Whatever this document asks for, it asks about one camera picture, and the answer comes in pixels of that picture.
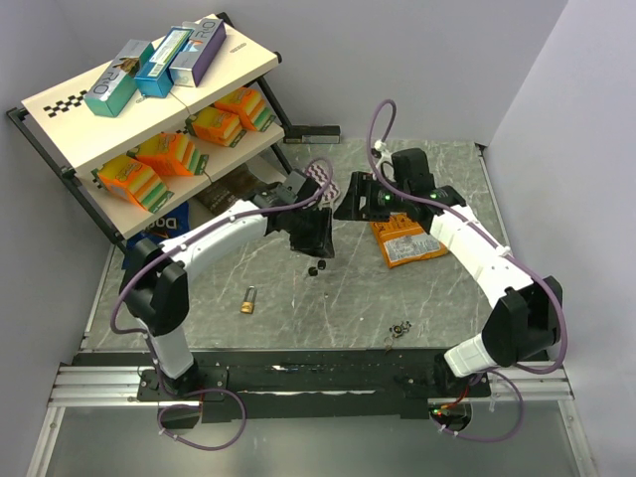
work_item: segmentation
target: green box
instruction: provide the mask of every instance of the green box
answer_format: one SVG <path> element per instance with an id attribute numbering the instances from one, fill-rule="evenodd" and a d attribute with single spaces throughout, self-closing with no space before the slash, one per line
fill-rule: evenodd
<path id="1" fill-rule="evenodd" d="M 137 90 L 135 75 L 148 62 L 155 49 L 152 43 L 129 40 L 119 55 L 84 96 L 97 116 L 117 116 Z"/>

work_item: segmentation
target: checkered pattern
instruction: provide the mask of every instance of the checkered pattern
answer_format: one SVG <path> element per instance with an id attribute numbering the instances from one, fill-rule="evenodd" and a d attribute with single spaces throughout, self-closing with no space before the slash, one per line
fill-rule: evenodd
<path id="1" fill-rule="evenodd" d="M 83 103 L 83 97 L 87 93 L 85 89 L 79 92 L 79 95 L 70 95 L 66 101 L 56 101 L 55 106 L 45 106 L 43 110 L 49 114 L 49 117 L 56 117 L 58 113 L 67 112 L 71 107 L 80 107 Z"/>

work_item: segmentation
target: cable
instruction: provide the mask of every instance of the cable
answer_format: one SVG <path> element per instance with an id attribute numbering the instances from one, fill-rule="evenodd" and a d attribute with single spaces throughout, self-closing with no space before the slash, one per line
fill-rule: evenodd
<path id="1" fill-rule="evenodd" d="M 308 165 L 307 168 L 310 167 L 311 165 L 313 165 L 314 163 L 318 162 L 318 161 L 323 161 L 325 163 L 325 165 L 327 166 L 327 180 L 325 181 L 325 183 L 320 186 L 320 188 L 315 192 L 315 194 L 313 196 L 311 196 L 308 199 L 305 199 L 304 201 L 301 201 L 297 204 L 291 204 L 288 206 L 279 206 L 279 207 L 271 207 L 268 209 L 259 209 L 259 210 L 255 210 L 255 211 L 248 211 L 248 212 L 241 212 L 236 214 L 233 217 L 226 217 L 216 223 L 212 223 L 209 224 L 207 227 L 203 227 L 200 231 L 198 231 L 196 234 L 192 235 L 191 237 L 187 238 L 186 240 L 184 240 L 183 245 L 188 246 L 190 245 L 192 242 L 200 239 L 201 237 L 203 237 L 206 234 L 209 234 L 210 232 L 215 231 L 216 229 L 218 229 L 219 227 L 222 227 L 226 224 L 230 224 L 236 220 L 239 219 L 243 219 L 245 217 L 249 217 L 249 216 L 255 216 L 255 215 L 261 215 L 261 216 L 265 216 L 268 214 L 275 214 L 275 213 L 279 213 L 279 212 L 288 212 L 288 211 L 293 211 L 295 209 L 301 209 L 305 206 L 308 206 L 309 204 L 317 201 L 320 199 L 320 197 L 323 195 L 323 193 L 327 190 L 327 188 L 329 187 L 329 185 L 332 182 L 333 179 L 333 167 L 331 165 L 331 162 L 328 159 L 324 159 L 324 158 L 316 158 L 314 160 L 312 160 Z M 119 308 L 121 308 L 121 305 L 123 304 L 124 300 L 126 299 L 126 296 L 128 296 L 128 293 L 130 293 L 130 290 L 132 290 L 134 288 L 134 286 L 137 284 L 137 282 L 141 279 L 142 276 L 144 276 L 148 271 L 152 270 L 157 264 L 161 263 L 163 260 L 169 258 L 170 256 L 174 255 L 175 253 L 177 253 L 178 251 L 180 251 L 182 248 L 181 247 L 174 247 L 164 253 L 162 253 L 161 255 L 157 256 L 154 260 L 150 261 L 146 266 L 144 266 L 143 268 L 141 268 L 141 270 L 139 270 L 131 279 L 130 281 L 123 287 L 123 289 L 121 290 L 121 293 L 119 293 L 119 296 L 117 296 L 117 300 L 115 302 L 115 306 L 112 310 L 112 313 L 110 315 L 110 330 L 115 333 L 116 335 L 127 335 L 130 333 L 141 333 L 142 336 L 144 337 L 144 340 L 146 342 L 146 345 L 148 346 L 148 350 L 150 351 L 150 356 L 152 358 L 152 363 L 154 364 L 155 367 L 155 371 L 157 373 L 157 381 L 159 382 L 159 386 L 161 388 L 161 390 L 166 393 L 168 396 L 171 396 L 173 398 L 176 397 L 176 395 L 174 393 L 171 393 L 169 390 L 166 389 L 165 383 L 164 383 L 164 379 L 163 379 L 163 373 L 161 372 L 161 367 L 159 364 L 159 360 L 157 359 L 157 354 L 155 352 L 154 347 L 152 346 L 152 342 L 150 341 L 150 336 L 148 334 L 148 330 L 145 330 L 143 328 L 128 328 L 128 329 L 122 329 L 122 328 L 118 328 L 117 327 L 117 314 L 119 312 Z M 245 430 L 245 425 L 247 424 L 247 413 L 246 413 L 246 409 L 245 409 L 245 405 L 242 402 L 242 400 L 240 399 L 240 397 L 233 393 L 232 391 L 229 390 L 225 390 L 222 388 L 210 388 L 210 389 L 206 389 L 206 390 L 200 390 L 200 391 L 193 391 L 191 393 L 187 393 L 184 398 L 190 398 L 193 396 L 202 396 L 205 395 L 207 393 L 221 393 L 224 395 L 228 395 L 231 398 L 233 398 L 234 400 L 236 400 L 238 402 L 238 406 L 240 407 L 240 412 L 241 412 L 241 419 L 240 419 L 240 427 L 238 429 L 237 434 L 230 439 L 228 442 L 226 442 L 223 445 L 219 445 L 219 446 L 205 446 L 205 445 L 201 445 L 201 444 L 197 444 L 195 442 L 191 442 L 190 440 L 184 439 L 181 436 L 178 436 L 176 434 L 173 434 L 172 432 L 170 432 L 169 430 L 167 430 L 163 424 L 161 423 L 161 417 L 163 416 L 163 414 L 170 408 L 190 408 L 190 406 L 186 405 L 186 404 L 175 404 L 175 405 L 171 405 L 168 407 L 163 408 L 162 410 L 159 411 L 159 413 L 157 414 L 157 424 L 159 425 L 159 433 L 160 434 L 166 434 L 169 437 L 173 438 L 176 441 L 179 441 L 183 444 L 186 444 L 190 447 L 194 447 L 195 449 L 199 449 L 199 450 L 207 450 L 207 451 L 214 451 L 214 450 L 222 450 L 222 449 L 226 449 L 228 447 L 230 447 L 232 444 L 234 444 L 237 440 L 239 440 L 240 436 L 242 435 L 243 431 Z"/>
<path id="2" fill-rule="evenodd" d="M 371 166 L 371 169 L 374 171 L 374 174 L 376 175 L 378 180 L 382 183 L 383 186 L 385 186 L 385 188 L 387 188 L 389 191 L 393 192 L 397 196 L 402 197 L 403 199 L 407 199 L 407 200 L 410 200 L 410 201 L 413 201 L 413 202 L 418 202 L 420 204 L 426 204 L 428 206 L 433 206 L 433 207 L 441 209 L 441 210 L 443 210 L 445 212 L 448 212 L 449 214 L 452 214 L 457 219 L 459 219 L 463 223 L 467 224 L 468 227 L 470 227 L 473 231 L 475 231 L 490 246 L 492 246 L 493 248 L 497 248 L 497 246 L 499 246 L 499 245 L 492 238 L 490 238 L 488 236 L 488 234 L 486 234 L 484 231 L 479 229 L 475 224 L 473 224 L 471 222 L 468 222 L 468 219 L 466 219 L 459 212 L 457 212 L 454 209 L 446 206 L 445 204 L 441 204 L 441 203 L 436 202 L 436 201 L 431 201 L 430 199 L 424 199 L 423 197 L 413 196 L 411 194 L 407 194 L 404 191 L 401 191 L 400 189 L 397 189 L 396 187 L 392 186 L 389 183 L 389 181 L 387 181 L 387 179 L 383 176 L 381 171 L 378 170 L 378 167 L 376 166 L 376 161 L 374 159 L 374 156 L 371 153 L 371 149 L 373 147 L 372 146 L 372 136 L 373 136 L 373 133 L 374 133 L 374 127 L 376 125 L 376 120 L 378 119 L 378 115 L 380 114 L 380 111 L 382 110 L 382 108 L 384 106 L 386 106 L 387 104 L 389 104 L 392 107 L 392 115 L 391 115 L 391 119 L 389 120 L 389 125 L 387 126 L 387 130 L 385 131 L 384 135 L 382 136 L 383 142 L 386 141 L 387 136 L 389 136 L 389 132 L 391 131 L 391 128 L 392 128 L 392 126 L 394 124 L 394 120 L 396 119 L 396 113 L 398 112 L 398 107 L 396 106 L 396 102 L 393 101 L 392 99 L 385 99 L 384 101 L 382 101 L 378 105 L 378 107 L 376 107 L 376 110 L 374 111 L 373 118 L 371 120 L 371 124 L 369 125 L 369 130 L 367 131 L 367 158 L 369 160 L 369 165 Z M 552 373 L 553 371 L 556 371 L 557 369 L 559 369 L 562 366 L 563 361 L 565 359 L 565 353 L 567 352 L 567 329 L 565 328 L 565 317 L 563 315 L 563 309 L 562 309 L 560 303 L 558 302 L 558 298 L 555 295 L 555 293 L 550 289 L 548 284 L 540 276 L 538 276 L 532 270 L 527 268 L 525 265 L 523 265 L 521 262 L 519 262 L 513 256 L 508 254 L 508 255 L 506 255 L 506 259 L 508 261 L 510 261 L 513 265 L 518 267 L 520 270 L 522 270 L 524 273 L 526 273 L 535 283 L 537 283 L 544 290 L 544 292 L 548 296 L 548 299 L 550 300 L 553 308 L 556 311 L 556 318 L 558 320 L 558 327 L 560 329 L 560 342 L 561 342 L 561 344 L 560 344 L 560 349 L 558 350 L 558 355 L 557 355 L 557 357 L 555 359 L 555 362 L 551 366 L 549 366 L 547 368 L 544 368 L 544 369 L 535 369 L 535 368 L 531 368 L 531 367 L 524 366 L 524 365 L 519 365 L 519 364 L 516 365 L 517 368 L 519 368 L 521 370 L 524 370 L 524 371 L 527 371 L 529 373 L 533 373 L 535 375 L 548 375 L 549 373 Z"/>
<path id="3" fill-rule="evenodd" d="M 482 442 L 482 443 L 503 442 L 504 440 L 512 439 L 515 435 L 519 433 L 522 425 L 524 424 L 524 418 L 526 416 L 526 404 L 524 403 L 524 399 L 521 396 L 521 392 L 519 391 L 519 388 L 517 388 L 515 383 L 513 383 L 508 377 L 506 377 L 502 373 L 499 373 L 498 371 L 490 371 L 489 373 L 492 373 L 493 375 L 497 375 L 506 383 L 508 383 L 508 385 L 513 389 L 513 391 L 517 395 L 517 399 L 519 400 L 519 416 L 517 417 L 517 422 L 515 423 L 515 426 L 512 429 L 510 429 L 508 432 L 506 432 L 505 434 L 499 435 L 497 437 L 480 437 L 477 435 L 466 435 L 466 434 L 461 434 L 459 432 L 453 432 L 452 430 L 447 429 L 446 427 L 440 425 L 439 422 L 437 422 L 435 419 L 432 419 L 432 421 L 435 423 L 435 425 L 441 432 L 444 432 L 445 434 L 448 434 L 448 435 L 452 435 L 454 437 L 458 437 L 460 439 L 470 440 L 472 442 Z"/>
<path id="4" fill-rule="evenodd" d="M 453 409 L 454 407 L 457 407 L 457 405 L 460 402 L 462 402 L 463 400 L 466 399 L 466 397 L 468 396 L 468 392 L 469 391 L 470 391 L 470 386 L 466 386 L 466 388 L 464 388 L 464 391 L 461 392 L 461 395 L 459 395 L 459 397 L 455 400 L 455 402 L 451 402 L 449 404 L 443 404 L 439 408 L 440 409 Z"/>

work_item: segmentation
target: gray wall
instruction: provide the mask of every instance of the gray wall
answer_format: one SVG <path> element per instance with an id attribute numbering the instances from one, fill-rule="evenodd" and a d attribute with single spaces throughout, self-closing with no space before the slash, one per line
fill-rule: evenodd
<path id="1" fill-rule="evenodd" d="M 603 476 L 636 469 L 635 24 L 633 2 L 570 0 L 486 150 L 515 250 L 563 285 Z"/>
<path id="2" fill-rule="evenodd" d="M 85 68 L 54 0 L 4 0 L 0 106 Z M 24 475 L 60 361 L 78 348 L 107 243 L 18 130 L 0 118 L 0 475 Z"/>
<path id="3" fill-rule="evenodd" d="M 375 105 L 401 105 L 394 137 L 487 144 L 565 0 L 58 0 L 92 63 L 129 38 L 226 11 L 279 51 L 268 78 L 296 123 L 365 133 Z"/>

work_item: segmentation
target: black shelf frame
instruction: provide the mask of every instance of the black shelf frame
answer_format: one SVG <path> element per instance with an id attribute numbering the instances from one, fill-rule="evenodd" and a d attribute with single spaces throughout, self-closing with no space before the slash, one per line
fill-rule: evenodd
<path id="1" fill-rule="evenodd" d="M 222 18 L 225 22 L 227 22 L 230 26 L 233 26 L 230 17 L 225 12 L 222 12 L 217 15 L 219 18 Z M 278 63 L 282 62 L 282 55 L 278 52 L 275 52 L 278 57 Z M 289 117 L 285 113 L 285 110 L 280 105 L 280 102 L 276 98 L 276 95 L 269 87 L 264 75 L 258 77 L 257 79 L 250 81 L 246 86 L 249 86 L 253 83 L 257 83 L 265 98 L 269 102 L 269 105 L 274 111 L 274 114 L 278 117 L 278 120 L 281 123 L 283 131 L 285 133 L 291 130 L 294 126 L 289 121 Z M 126 250 L 124 241 L 125 238 L 119 232 L 119 230 L 113 225 L 95 205 L 88 199 L 87 192 L 81 189 L 82 184 L 80 179 L 76 177 L 76 170 L 70 166 L 61 166 L 56 162 L 56 160 L 49 154 L 46 148 L 42 145 L 42 143 L 38 140 L 38 138 L 33 134 L 33 132 L 26 125 L 25 121 L 29 116 L 29 111 L 25 107 L 13 107 L 6 111 L 7 116 L 15 124 L 18 130 L 22 133 L 22 135 L 29 141 L 29 143 L 33 146 L 38 154 L 44 159 L 49 168 L 54 172 L 56 177 L 64 184 L 67 190 L 71 193 L 71 195 L 78 201 L 79 205 L 85 210 L 88 216 L 92 219 L 92 221 L 99 227 L 102 233 L 106 236 L 106 238 L 116 245 L 121 251 Z M 289 174 L 292 171 L 291 164 L 287 160 L 287 157 L 282 152 L 277 143 L 269 146 L 276 159 L 280 163 L 281 167 L 284 171 Z"/>

